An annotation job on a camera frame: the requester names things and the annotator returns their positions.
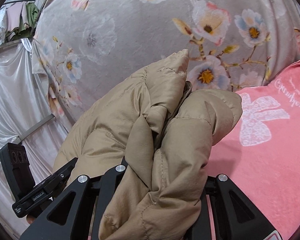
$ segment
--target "camera lens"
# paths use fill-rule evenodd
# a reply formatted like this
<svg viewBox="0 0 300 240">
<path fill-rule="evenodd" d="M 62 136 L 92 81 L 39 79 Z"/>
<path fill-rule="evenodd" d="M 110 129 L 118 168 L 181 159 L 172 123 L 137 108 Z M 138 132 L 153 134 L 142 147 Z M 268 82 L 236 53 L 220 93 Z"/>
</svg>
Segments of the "camera lens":
<svg viewBox="0 0 300 240">
<path fill-rule="evenodd" d="M 26 162 L 28 161 L 28 158 L 27 158 L 27 155 L 26 155 L 25 152 L 23 153 L 23 159 L 24 159 Z"/>
<path fill-rule="evenodd" d="M 18 159 L 19 159 L 19 161 L 21 163 L 23 162 L 23 158 L 22 158 L 21 152 L 18 152 Z"/>
<path fill-rule="evenodd" d="M 12 152 L 12 160 L 16 163 L 17 162 L 17 156 L 15 152 Z"/>
</svg>

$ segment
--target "beige puffer jacket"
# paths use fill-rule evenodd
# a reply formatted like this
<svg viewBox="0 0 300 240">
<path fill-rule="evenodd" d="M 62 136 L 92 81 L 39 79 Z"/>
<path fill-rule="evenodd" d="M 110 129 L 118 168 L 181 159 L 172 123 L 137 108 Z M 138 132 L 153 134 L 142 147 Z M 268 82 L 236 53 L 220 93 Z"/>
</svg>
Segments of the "beige puffer jacket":
<svg viewBox="0 0 300 240">
<path fill-rule="evenodd" d="M 104 174 L 123 156 L 129 164 L 101 220 L 100 240 L 180 240 L 199 216 L 211 147 L 242 109 L 232 92 L 188 95 L 188 62 L 183 50 L 133 73 L 76 122 L 60 148 L 54 171 L 79 157 L 68 184 L 81 174 Z"/>
</svg>

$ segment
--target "white bow print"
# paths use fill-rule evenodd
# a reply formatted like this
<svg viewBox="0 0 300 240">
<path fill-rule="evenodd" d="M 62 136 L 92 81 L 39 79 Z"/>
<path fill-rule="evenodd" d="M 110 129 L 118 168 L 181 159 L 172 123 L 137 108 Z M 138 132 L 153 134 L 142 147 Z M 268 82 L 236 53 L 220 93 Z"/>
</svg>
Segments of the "white bow print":
<svg viewBox="0 0 300 240">
<path fill-rule="evenodd" d="M 278 101 L 271 96 L 260 97 L 253 102 L 248 93 L 240 96 L 242 98 L 240 143 L 243 146 L 253 146 L 271 139 L 271 132 L 263 121 L 290 119 L 290 115 L 282 108 L 261 112 L 280 106 Z"/>
</svg>

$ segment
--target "floral blanket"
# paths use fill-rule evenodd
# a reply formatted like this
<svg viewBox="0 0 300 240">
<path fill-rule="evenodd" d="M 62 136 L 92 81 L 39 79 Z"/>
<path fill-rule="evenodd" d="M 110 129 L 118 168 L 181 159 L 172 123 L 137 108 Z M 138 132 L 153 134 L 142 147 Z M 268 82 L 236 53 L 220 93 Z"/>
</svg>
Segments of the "floral blanket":
<svg viewBox="0 0 300 240">
<path fill-rule="evenodd" d="M 48 0 L 33 48 L 53 113 L 74 123 L 131 73 L 185 48 L 194 89 L 268 84 L 300 59 L 300 6 L 295 0 Z"/>
</svg>

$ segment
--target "white sticker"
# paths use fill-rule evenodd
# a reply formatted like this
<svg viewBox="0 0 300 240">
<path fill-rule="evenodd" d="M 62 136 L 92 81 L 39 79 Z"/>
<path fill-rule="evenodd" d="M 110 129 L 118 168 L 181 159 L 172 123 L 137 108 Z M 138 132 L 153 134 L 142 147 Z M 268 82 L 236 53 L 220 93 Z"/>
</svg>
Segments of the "white sticker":
<svg viewBox="0 0 300 240">
<path fill-rule="evenodd" d="M 278 231 L 275 230 L 269 236 L 267 236 L 264 240 L 282 240 L 282 238 L 279 235 Z"/>
</svg>

